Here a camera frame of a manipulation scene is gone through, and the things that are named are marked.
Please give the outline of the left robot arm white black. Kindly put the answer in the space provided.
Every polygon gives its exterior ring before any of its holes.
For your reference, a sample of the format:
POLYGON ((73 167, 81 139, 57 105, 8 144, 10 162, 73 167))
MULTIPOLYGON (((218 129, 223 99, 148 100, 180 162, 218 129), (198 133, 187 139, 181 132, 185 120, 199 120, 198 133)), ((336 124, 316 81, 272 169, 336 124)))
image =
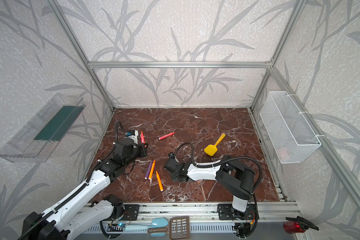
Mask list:
POLYGON ((113 195, 79 214, 97 193, 109 186, 138 158, 147 155, 148 144, 137 143, 131 137, 115 142, 110 151, 92 169, 79 186, 41 214, 32 212, 23 223, 21 240, 73 240, 97 222, 120 219, 126 210, 123 201, 113 195))

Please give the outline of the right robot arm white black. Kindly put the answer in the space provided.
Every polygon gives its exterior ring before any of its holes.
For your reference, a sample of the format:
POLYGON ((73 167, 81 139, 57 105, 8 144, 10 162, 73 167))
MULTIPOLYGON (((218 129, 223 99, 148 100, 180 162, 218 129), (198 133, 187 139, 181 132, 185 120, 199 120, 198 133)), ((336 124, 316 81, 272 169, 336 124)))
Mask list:
POLYGON ((232 209, 241 213, 247 211, 248 202, 255 197, 254 192, 263 178, 263 169, 257 160, 228 155, 210 164, 196 164, 181 163, 170 153, 164 169, 174 182, 217 181, 233 194, 232 209))

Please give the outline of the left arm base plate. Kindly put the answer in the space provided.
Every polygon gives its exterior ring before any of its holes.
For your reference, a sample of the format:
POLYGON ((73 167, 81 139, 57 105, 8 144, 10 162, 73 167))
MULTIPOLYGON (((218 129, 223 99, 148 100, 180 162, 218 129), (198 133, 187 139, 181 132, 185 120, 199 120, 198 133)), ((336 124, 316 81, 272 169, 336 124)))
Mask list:
POLYGON ((127 204, 123 205, 124 211, 118 218, 119 221, 136 221, 139 215, 140 205, 138 204, 127 204))

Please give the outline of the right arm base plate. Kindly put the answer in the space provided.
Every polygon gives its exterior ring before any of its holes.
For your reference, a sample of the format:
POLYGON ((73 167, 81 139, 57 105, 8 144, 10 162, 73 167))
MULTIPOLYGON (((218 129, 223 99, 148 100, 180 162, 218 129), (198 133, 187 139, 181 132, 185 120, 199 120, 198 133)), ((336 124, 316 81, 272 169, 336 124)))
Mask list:
POLYGON ((235 210, 232 204, 218 204, 217 212, 219 214, 219 220, 252 221, 259 219, 255 204, 248 204, 245 212, 235 210))

